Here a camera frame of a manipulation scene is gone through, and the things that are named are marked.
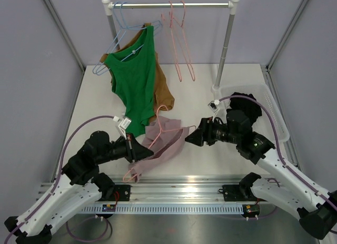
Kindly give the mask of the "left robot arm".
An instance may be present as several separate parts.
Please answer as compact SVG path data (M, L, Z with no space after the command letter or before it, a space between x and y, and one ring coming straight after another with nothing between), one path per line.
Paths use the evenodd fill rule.
M100 164L121 158L133 163L153 154L133 134L110 141L108 133L96 131L40 199L22 215L8 217L4 225L16 243L49 243L60 226L86 205L117 198L115 183L100 172Z

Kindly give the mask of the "black tank top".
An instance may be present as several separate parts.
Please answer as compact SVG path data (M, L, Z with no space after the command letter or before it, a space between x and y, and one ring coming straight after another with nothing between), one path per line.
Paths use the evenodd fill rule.
M231 98L230 107L226 111L231 112L233 110L243 111L251 124L254 124L262 116L261 107L246 98Z

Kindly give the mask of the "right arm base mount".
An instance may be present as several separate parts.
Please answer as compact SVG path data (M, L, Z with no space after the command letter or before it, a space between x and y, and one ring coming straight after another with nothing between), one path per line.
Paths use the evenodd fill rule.
M257 198L251 191L253 183L262 177L256 173L249 173L246 175L239 183L233 185L223 185L218 189L218 193L223 196L226 202L255 202L264 201L263 199Z

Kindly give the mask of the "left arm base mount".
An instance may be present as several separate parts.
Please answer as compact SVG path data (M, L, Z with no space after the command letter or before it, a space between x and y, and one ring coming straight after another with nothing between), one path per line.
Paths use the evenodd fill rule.
M99 173L92 178L91 183L98 187L101 197L98 201L126 202L130 200L131 186L116 184L105 173Z

